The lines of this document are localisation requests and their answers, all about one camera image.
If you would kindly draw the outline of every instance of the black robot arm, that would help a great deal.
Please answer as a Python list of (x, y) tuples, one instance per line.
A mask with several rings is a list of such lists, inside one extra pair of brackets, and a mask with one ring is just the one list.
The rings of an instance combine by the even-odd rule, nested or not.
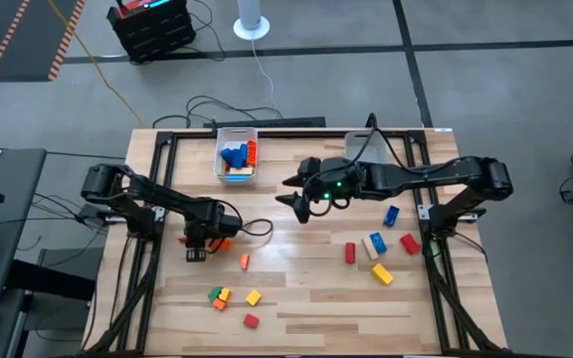
[(460, 216), (485, 200), (500, 201), (513, 191), (505, 164), (490, 158), (462, 157), (444, 164), (414, 167), (355, 162), (345, 158), (321, 161), (310, 157), (300, 162), (297, 174), (284, 185), (302, 188), (276, 199), (293, 208), (297, 219), (307, 223), (310, 202), (327, 200), (329, 207), (346, 209), (352, 199), (385, 200), (409, 189), (465, 184), (466, 190), (451, 202), (430, 209), (431, 226), (452, 231)]
[(218, 200), (181, 194), (135, 174), (126, 165), (91, 167), (81, 195), (91, 203), (108, 205), (125, 218), (127, 229), (134, 236), (148, 241), (158, 238), (162, 228), (155, 211), (135, 200), (182, 215), (188, 262), (205, 261), (207, 240), (233, 238), (242, 227), (241, 219), (225, 214), (225, 207)]

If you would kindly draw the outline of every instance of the concrete floor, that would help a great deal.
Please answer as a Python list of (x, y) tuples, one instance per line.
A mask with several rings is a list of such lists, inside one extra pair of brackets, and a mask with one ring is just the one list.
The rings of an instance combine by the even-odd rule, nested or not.
[[(111, 3), (88, 2), (78, 27), (95, 55), (122, 54), (104, 19)], [(235, 1), (207, 3), (225, 50), (249, 49), (230, 31)], [(573, 0), (413, 0), (403, 5), (415, 44), (573, 40)], [(199, 4), (190, 0), (189, 6), (205, 18)], [(265, 0), (263, 6), (272, 31), (257, 42), (259, 49), (401, 44), (389, 0)], [(215, 50), (213, 34), (201, 31), (194, 46)], [(69, 56), (82, 55), (78, 45), (71, 46)], [(261, 61), (285, 117), (324, 115), (329, 126), (361, 126), (374, 111), (385, 126), (422, 125), (401, 53)], [(510, 169), (514, 195), (487, 205), (479, 224), (509, 347), (573, 356), (573, 206), (562, 204), (557, 192), (571, 175), (573, 48), (419, 53), (417, 61), (435, 126), (455, 129), (462, 154), (495, 156)], [(183, 113), (185, 101), (196, 94), (238, 106), (271, 105), (254, 59), (102, 68), (147, 124), (160, 115)], [(203, 113), (240, 119), (210, 108)], [(0, 146), (124, 155), (136, 126), (91, 65), (63, 66), (53, 83), (0, 84)], [(38, 191), (81, 203), (82, 180), (96, 162), (50, 157)], [(41, 247), (48, 249), (82, 247), (90, 239), (75, 224), (33, 223), (20, 246), (31, 245), (38, 234), (46, 238)], [(34, 260), (38, 250), (20, 258)], [(65, 333), (53, 334), (63, 338)], [(76, 349), (76, 343), (49, 343), (31, 335), (25, 356)]]

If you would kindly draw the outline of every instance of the wooden tabletop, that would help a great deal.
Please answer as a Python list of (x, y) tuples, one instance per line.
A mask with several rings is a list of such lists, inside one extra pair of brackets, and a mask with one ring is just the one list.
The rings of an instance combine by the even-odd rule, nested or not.
[[(126, 163), (136, 173), (149, 173), (155, 136), (153, 129), (134, 130)], [(459, 156), (450, 131), (427, 129), (426, 136), (433, 163)], [(402, 141), (391, 139), (391, 143), (405, 158)], [(399, 243), (408, 233), (420, 240), (412, 193), (384, 202), (356, 200), (347, 210), (332, 210), (301, 225), (292, 209), (274, 197), (292, 193), (293, 188), (281, 183), (295, 174), (300, 160), (310, 155), (342, 156), (343, 139), (260, 139), (258, 145), (258, 183), (231, 189), (214, 177), (214, 139), (180, 140), (174, 190), (226, 200), (238, 208), (245, 221), (268, 218), (276, 229), (270, 238), (240, 234), (231, 251), (221, 251), (204, 263), (188, 264), (185, 248), (178, 242), (183, 236), (183, 218), (169, 214), (145, 354), (440, 353), (423, 258), (408, 256)], [(419, 150), (415, 152), (420, 162)], [(446, 202), (461, 190), (461, 186), (439, 188), (440, 200)], [(382, 227), (389, 205), (401, 209), (393, 229)], [(262, 229), (258, 225), (254, 231)], [(458, 230), (480, 243), (476, 225), (460, 224)], [(380, 232), (388, 247), (377, 261), (368, 259), (360, 243), (373, 232)], [(97, 314), (88, 347), (108, 327), (125, 236), (125, 226), (109, 230), (98, 273)], [(348, 242), (357, 244), (355, 265), (344, 262), (344, 243)], [(462, 304), (491, 340), (505, 346), (483, 256), (456, 239), (450, 239), (450, 248)], [(123, 264), (116, 312), (122, 307), (133, 249), (134, 242)], [(242, 253), (251, 255), (246, 272), (239, 266)], [(371, 274), (377, 263), (394, 275), (390, 285), (382, 285)], [(232, 291), (224, 311), (214, 309), (207, 298), (216, 285)], [(262, 294), (255, 307), (245, 302), (252, 289)], [(451, 342), (456, 345), (452, 314), (447, 304), (445, 308)], [(256, 330), (243, 325), (247, 313), (260, 319)], [(135, 344), (139, 314), (134, 317), (128, 347)]]

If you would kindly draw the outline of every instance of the plastic bin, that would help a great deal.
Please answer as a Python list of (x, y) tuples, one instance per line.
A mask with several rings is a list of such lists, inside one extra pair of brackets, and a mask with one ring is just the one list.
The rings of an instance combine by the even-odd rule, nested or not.
[[(359, 153), (367, 138), (368, 132), (366, 131), (346, 133), (344, 136), (344, 156), (346, 159), (352, 160)], [(384, 137), (375, 132), (358, 160), (368, 163), (389, 164), (388, 146)]]
[[(256, 165), (250, 175), (228, 174), (227, 162), (220, 152), (223, 149), (238, 149), (241, 144), (247, 144), (250, 140), (256, 142)], [(214, 175), (221, 182), (228, 185), (251, 185), (256, 182), (259, 164), (260, 145), (258, 143), (258, 131), (255, 128), (220, 128), (216, 139), (216, 156), (214, 159)]]

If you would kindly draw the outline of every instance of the green block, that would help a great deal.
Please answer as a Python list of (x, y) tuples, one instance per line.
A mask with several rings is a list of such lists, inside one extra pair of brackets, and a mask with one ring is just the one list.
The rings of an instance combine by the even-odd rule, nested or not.
[(216, 298), (218, 298), (218, 295), (220, 294), (220, 291), (223, 290), (223, 287), (221, 286), (215, 286), (214, 288), (212, 288), (211, 292), (209, 292), (209, 301), (214, 303), (214, 301), (216, 300)]

